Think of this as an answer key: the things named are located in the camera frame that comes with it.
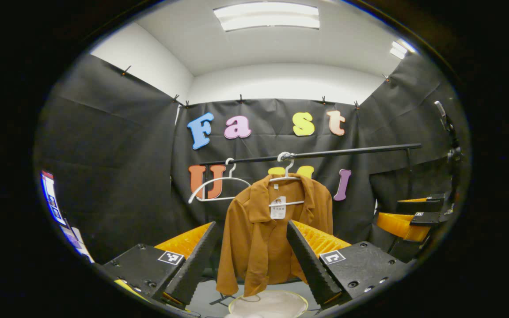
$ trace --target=white hanger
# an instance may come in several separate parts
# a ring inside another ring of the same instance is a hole
[[[284,157],[285,155],[288,155],[290,158],[288,158],[288,159],[283,159],[283,157]],[[288,171],[289,171],[289,169],[293,166],[293,158],[292,158],[292,155],[293,155],[293,154],[292,154],[292,153],[289,153],[289,152],[283,152],[283,153],[281,153],[280,155],[278,155],[277,160],[279,161],[279,163],[280,163],[281,161],[284,161],[284,160],[289,160],[289,161],[291,161],[291,163],[288,165],[288,167],[286,167],[286,173],[285,173],[284,177],[280,177],[280,178],[273,178],[273,179],[270,179],[270,180],[269,180],[269,182],[272,182],[272,181],[279,181],[279,180],[301,180],[301,179],[296,178],[296,177],[288,177]]]
[[[283,161],[283,160],[284,160],[284,159],[283,159],[283,157],[284,157],[285,155],[288,155],[288,157],[290,157],[290,158],[288,158],[288,159],[286,159],[286,160],[291,161],[291,163],[288,165],[288,167],[286,167],[286,172],[285,172],[284,177],[280,177],[280,178],[273,178],[273,179],[270,179],[270,180],[269,180],[269,182],[272,182],[272,181],[279,181],[279,180],[301,180],[301,179],[296,178],[296,177],[288,177],[288,171],[289,171],[289,169],[293,166],[293,157],[292,157],[292,155],[293,155],[293,154],[292,154],[292,153],[289,153],[289,152],[283,152],[283,153],[281,153],[280,155],[278,155],[277,160],[278,160],[279,162]],[[288,202],[288,203],[278,203],[278,204],[269,204],[268,206],[269,206],[269,207],[281,207],[281,206],[283,206],[283,205],[293,205],[293,204],[300,204],[300,203],[303,203],[303,201]]]
[[[225,165],[228,165],[229,164],[229,161],[230,160],[233,160],[233,158],[228,158],[226,161],[225,161]],[[250,187],[250,183],[248,183],[247,181],[244,181],[243,179],[239,179],[239,178],[233,178],[233,170],[235,169],[235,167],[237,167],[237,164],[234,163],[233,164],[233,168],[231,170],[229,170],[229,177],[222,177],[222,178],[215,178],[215,179],[212,179],[210,181],[207,181],[206,183],[204,183],[203,185],[200,185],[196,191],[194,191],[194,193],[192,193],[192,196],[190,197],[190,199],[188,200],[188,204],[191,204],[192,201],[194,201],[194,197],[196,197],[196,194],[201,190],[203,189],[203,197],[205,197],[205,186],[208,185],[209,183],[212,183],[212,182],[215,182],[215,181],[218,181],[218,180],[223,180],[223,179],[231,179],[231,180],[238,180],[238,181],[242,181],[244,183],[246,183],[249,187]],[[215,197],[213,199],[200,199],[198,197],[198,201],[218,201],[218,200],[232,200],[234,199],[235,197]]]

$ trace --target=mustard jacket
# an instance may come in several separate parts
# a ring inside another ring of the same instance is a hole
[[[288,220],[295,220],[333,234],[333,201],[327,188],[303,175],[290,173],[297,180],[271,182],[284,175],[267,175],[239,193],[229,205],[224,226],[217,291],[233,295],[238,291],[237,276],[245,280],[244,296],[266,289],[267,284],[279,284],[295,276],[308,283],[293,254],[286,229]],[[277,197],[287,205],[284,219],[270,218],[268,206]]]

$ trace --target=blue letter f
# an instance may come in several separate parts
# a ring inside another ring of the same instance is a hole
[[[206,135],[212,133],[212,127],[208,122],[203,123],[203,121],[212,120],[213,114],[206,113],[203,116],[198,117],[188,123],[188,128],[192,130],[192,138],[194,139],[194,145],[192,145],[192,148],[194,150],[201,148],[209,143],[209,138],[204,136],[204,133]]]

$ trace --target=fluorescent light panel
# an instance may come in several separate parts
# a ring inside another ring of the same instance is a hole
[[[406,56],[406,53],[404,52],[401,52],[401,51],[398,51],[397,49],[394,49],[392,48],[390,50],[390,53],[392,53],[392,55],[396,56],[397,58],[399,58],[400,60],[403,60],[404,57]]]
[[[213,10],[225,31],[265,26],[319,29],[315,7],[286,2],[251,2]]]
[[[415,53],[416,50],[414,50],[414,48],[412,48],[412,46],[408,43],[408,42],[405,42],[404,40],[400,39],[399,41],[399,44],[401,44],[402,46],[404,46],[404,48],[406,48],[408,51],[412,52],[412,53]]]
[[[402,52],[404,55],[408,53],[408,50],[404,48],[402,45],[400,45],[398,42],[392,42],[392,47],[394,50],[397,50],[398,52]]]

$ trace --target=jacket collar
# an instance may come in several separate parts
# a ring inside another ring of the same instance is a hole
[[[301,215],[301,221],[304,219],[308,224],[313,220],[313,210],[315,208],[315,202],[313,198],[313,183],[311,179],[306,176],[297,173],[288,173],[288,176],[297,177],[301,179],[301,183],[304,188],[304,209]],[[268,184],[270,179],[284,177],[280,174],[269,174],[259,182],[251,185],[251,198],[249,201],[249,221],[252,223],[256,222],[267,222],[271,221],[270,218],[270,197],[268,195]]]

